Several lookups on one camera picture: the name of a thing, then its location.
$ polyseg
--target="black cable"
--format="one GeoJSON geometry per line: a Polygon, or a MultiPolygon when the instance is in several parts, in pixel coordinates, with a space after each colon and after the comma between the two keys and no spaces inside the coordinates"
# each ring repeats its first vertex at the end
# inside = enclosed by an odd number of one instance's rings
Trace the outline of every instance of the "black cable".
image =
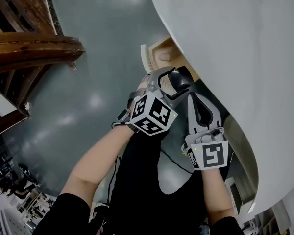
{"type": "Polygon", "coordinates": [[[186,171],[189,174],[192,174],[187,169],[184,169],[182,166],[180,166],[176,161],[174,161],[162,148],[161,151],[171,160],[171,162],[175,163],[178,167],[180,167],[182,170],[186,171]]]}
{"type": "Polygon", "coordinates": [[[109,205],[109,201],[110,201],[110,187],[111,187],[111,183],[113,181],[114,175],[116,174],[117,162],[118,162],[118,157],[116,157],[116,160],[114,161],[114,171],[113,171],[113,175],[112,175],[112,178],[110,180],[109,187],[108,187],[108,198],[107,198],[107,204],[108,205],[109,205]]]}
{"type": "Polygon", "coordinates": [[[118,158],[120,159],[120,157],[116,157],[116,159],[114,161],[114,171],[113,171],[113,175],[112,175],[112,178],[111,178],[111,180],[109,182],[109,186],[108,186],[107,207],[106,207],[105,217],[104,217],[103,222],[102,222],[101,227],[100,227],[100,234],[101,234],[101,228],[104,225],[104,222],[105,222],[106,216],[107,216],[107,212],[108,212],[108,207],[109,207],[109,202],[110,202],[110,187],[111,187],[111,183],[112,183],[112,181],[114,179],[114,175],[116,174],[118,158]]]}

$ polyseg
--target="concrete floor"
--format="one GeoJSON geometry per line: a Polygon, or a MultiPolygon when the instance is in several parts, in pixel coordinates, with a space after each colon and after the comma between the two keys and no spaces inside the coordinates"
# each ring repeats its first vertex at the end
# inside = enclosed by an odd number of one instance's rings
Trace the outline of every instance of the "concrete floor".
{"type": "MultiPolygon", "coordinates": [[[[140,44],[168,35],[151,0],[53,0],[63,32],[77,37],[87,52],[78,71],[52,66],[29,102],[31,117],[5,133],[12,154],[42,183],[41,191],[57,196],[79,158],[110,130],[128,95],[146,74],[140,44]]],[[[180,147],[185,135],[185,105],[162,147],[192,171],[180,147]]],[[[190,175],[161,154],[159,182],[173,193],[190,175]]],[[[105,201],[112,170],[95,200],[105,201]]]]}

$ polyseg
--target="white curved surface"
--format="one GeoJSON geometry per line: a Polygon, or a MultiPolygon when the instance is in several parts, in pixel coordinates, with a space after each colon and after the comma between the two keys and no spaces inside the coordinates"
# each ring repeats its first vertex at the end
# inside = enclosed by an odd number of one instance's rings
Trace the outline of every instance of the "white curved surface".
{"type": "Polygon", "coordinates": [[[203,82],[254,151],[253,213],[294,186],[294,0],[153,0],[203,82]]]}

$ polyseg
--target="wrist strap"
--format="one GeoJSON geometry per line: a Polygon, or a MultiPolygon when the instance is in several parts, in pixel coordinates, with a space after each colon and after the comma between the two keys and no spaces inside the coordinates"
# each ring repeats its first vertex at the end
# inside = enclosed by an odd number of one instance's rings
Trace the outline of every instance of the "wrist strap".
{"type": "Polygon", "coordinates": [[[139,132],[139,129],[137,127],[135,127],[133,124],[124,123],[124,122],[122,122],[122,123],[116,123],[116,122],[114,122],[114,123],[112,123],[111,128],[113,129],[116,126],[122,126],[122,125],[128,126],[135,133],[138,133],[139,132]]]}

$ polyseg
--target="black sleeve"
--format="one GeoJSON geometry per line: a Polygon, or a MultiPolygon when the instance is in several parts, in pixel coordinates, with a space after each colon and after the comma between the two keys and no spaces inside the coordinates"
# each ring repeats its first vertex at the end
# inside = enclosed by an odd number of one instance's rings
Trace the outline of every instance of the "black sleeve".
{"type": "Polygon", "coordinates": [[[85,234],[89,215],[90,208],[84,200],[72,194],[62,194],[40,221],[33,235],[85,234]]]}
{"type": "Polygon", "coordinates": [[[225,217],[217,221],[210,229],[211,235],[231,234],[244,235],[242,229],[233,217],[225,217]]]}

